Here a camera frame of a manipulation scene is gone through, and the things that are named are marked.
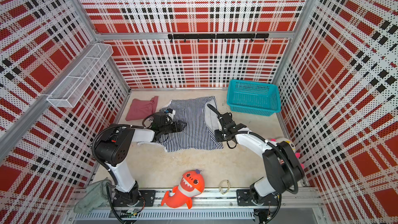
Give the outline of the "maroon tank top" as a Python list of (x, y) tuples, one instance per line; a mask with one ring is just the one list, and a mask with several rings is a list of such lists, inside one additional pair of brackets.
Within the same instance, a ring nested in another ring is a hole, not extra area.
[(149, 101), (133, 99), (126, 114), (126, 121), (142, 120), (155, 113), (158, 105), (158, 96), (154, 96)]

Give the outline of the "striped black white tank top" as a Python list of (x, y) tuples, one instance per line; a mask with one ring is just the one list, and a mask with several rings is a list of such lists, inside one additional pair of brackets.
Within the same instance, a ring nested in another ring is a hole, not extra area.
[[(217, 109), (217, 101), (214, 96), (171, 100), (159, 112), (167, 113), (174, 121), (186, 122), (187, 127), (182, 132), (164, 135), (157, 142), (152, 140), (152, 144), (161, 146), (166, 152), (186, 149), (223, 149), (221, 142), (217, 142), (215, 138), (215, 130), (219, 129), (219, 121), (216, 113), (212, 111), (213, 108)], [(142, 121), (143, 126), (149, 130), (151, 130), (153, 114)]]

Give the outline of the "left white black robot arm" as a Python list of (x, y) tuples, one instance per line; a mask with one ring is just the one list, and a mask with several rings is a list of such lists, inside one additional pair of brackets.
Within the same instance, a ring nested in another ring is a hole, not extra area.
[(179, 133), (187, 127), (183, 120), (175, 120), (176, 112), (170, 108), (145, 117), (141, 126), (113, 124), (103, 129), (93, 140), (92, 155), (109, 172), (113, 184), (108, 192), (114, 191), (116, 199), (110, 203), (116, 206), (145, 203), (145, 197), (139, 192), (137, 180), (129, 171), (126, 158), (132, 143), (154, 143), (162, 137)]

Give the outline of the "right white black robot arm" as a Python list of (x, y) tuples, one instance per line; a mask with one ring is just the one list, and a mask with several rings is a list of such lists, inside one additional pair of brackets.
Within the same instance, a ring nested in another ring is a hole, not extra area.
[(215, 130), (217, 142), (229, 144), (231, 141), (236, 146), (245, 146), (263, 160), (266, 175), (249, 187), (248, 201), (262, 205), (271, 196), (281, 201), (284, 192), (294, 195), (299, 192), (299, 181), (304, 177), (304, 169), (292, 143), (284, 139), (267, 140), (246, 125), (236, 124), (231, 113), (221, 114), (211, 104), (207, 104), (207, 107), (216, 114), (220, 124), (219, 129)]

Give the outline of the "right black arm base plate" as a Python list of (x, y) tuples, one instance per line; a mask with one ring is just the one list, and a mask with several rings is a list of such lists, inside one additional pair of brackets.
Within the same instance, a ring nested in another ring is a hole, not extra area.
[(277, 206), (278, 197), (269, 194), (265, 197), (258, 195), (253, 189), (238, 189), (236, 191), (239, 206)]

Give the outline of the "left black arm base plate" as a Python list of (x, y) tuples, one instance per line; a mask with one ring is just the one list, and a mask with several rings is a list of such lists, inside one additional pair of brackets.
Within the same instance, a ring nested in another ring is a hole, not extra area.
[(131, 193), (116, 190), (112, 204), (115, 207), (152, 207), (155, 193), (155, 190), (138, 190)]

